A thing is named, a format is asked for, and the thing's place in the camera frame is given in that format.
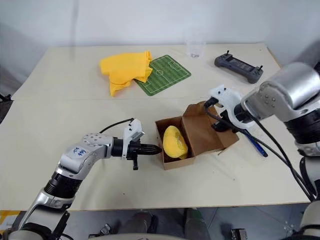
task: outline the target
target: green soccer field mat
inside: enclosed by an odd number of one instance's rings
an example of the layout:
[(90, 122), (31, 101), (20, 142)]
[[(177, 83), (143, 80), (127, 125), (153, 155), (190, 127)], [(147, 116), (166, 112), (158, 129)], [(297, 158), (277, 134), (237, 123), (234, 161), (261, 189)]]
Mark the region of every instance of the green soccer field mat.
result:
[(169, 55), (151, 61), (149, 67), (153, 70), (146, 83), (135, 80), (148, 96), (160, 93), (191, 76), (188, 70)]

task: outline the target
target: black game controller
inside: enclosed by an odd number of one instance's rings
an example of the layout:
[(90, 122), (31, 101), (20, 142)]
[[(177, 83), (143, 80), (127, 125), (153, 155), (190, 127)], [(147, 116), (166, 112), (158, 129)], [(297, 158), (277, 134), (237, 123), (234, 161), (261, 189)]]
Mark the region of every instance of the black game controller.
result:
[(218, 56), (214, 60), (214, 65), (216, 65), (217, 67), (225, 67), (233, 72), (236, 72), (237, 74), (246, 77), (250, 84), (255, 84), (264, 73), (264, 71), (262, 70), (262, 65), (260, 67), (251, 66), (244, 61), (234, 58), (232, 54), (229, 54), (229, 50), (225, 54)]

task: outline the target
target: person's leg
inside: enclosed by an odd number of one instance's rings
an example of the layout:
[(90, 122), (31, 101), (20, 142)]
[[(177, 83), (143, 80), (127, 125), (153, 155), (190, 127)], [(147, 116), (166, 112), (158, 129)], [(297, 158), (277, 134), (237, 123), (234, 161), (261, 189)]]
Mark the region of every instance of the person's leg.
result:
[(211, 240), (206, 222), (195, 208), (185, 211), (184, 237), (188, 240)]
[(138, 212), (133, 215), (119, 230), (119, 234), (147, 233), (153, 223), (149, 212)]

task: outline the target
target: blue pen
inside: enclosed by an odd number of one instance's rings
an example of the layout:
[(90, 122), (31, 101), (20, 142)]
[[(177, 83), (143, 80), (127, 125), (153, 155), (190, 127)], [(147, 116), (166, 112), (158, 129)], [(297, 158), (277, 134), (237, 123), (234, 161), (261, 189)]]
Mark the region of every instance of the blue pen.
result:
[(250, 140), (250, 142), (252, 143), (252, 145), (259, 151), (259, 153), (264, 156), (265, 158), (268, 157), (268, 153), (266, 153), (266, 151), (262, 148), (262, 146), (256, 142), (255, 140), (253, 140), (251, 137), (249, 137), (248, 135), (246, 135), (246, 137)]

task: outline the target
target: cardboard box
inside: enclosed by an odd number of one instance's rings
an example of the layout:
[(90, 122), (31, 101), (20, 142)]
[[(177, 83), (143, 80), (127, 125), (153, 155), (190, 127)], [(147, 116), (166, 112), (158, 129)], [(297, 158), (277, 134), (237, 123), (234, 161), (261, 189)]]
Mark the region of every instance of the cardboard box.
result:
[[(204, 103), (202, 101), (189, 105), (182, 116), (155, 122), (159, 145), (162, 148), (161, 161), (164, 170), (192, 165), (196, 156), (207, 152), (225, 150), (239, 140), (238, 136), (231, 130), (217, 132), (211, 127), (217, 120), (206, 114)], [(218, 115), (213, 107), (210, 108), (210, 112)], [(170, 125), (180, 130), (185, 143), (188, 145), (188, 157), (186, 159), (171, 158), (163, 150), (164, 134)]]

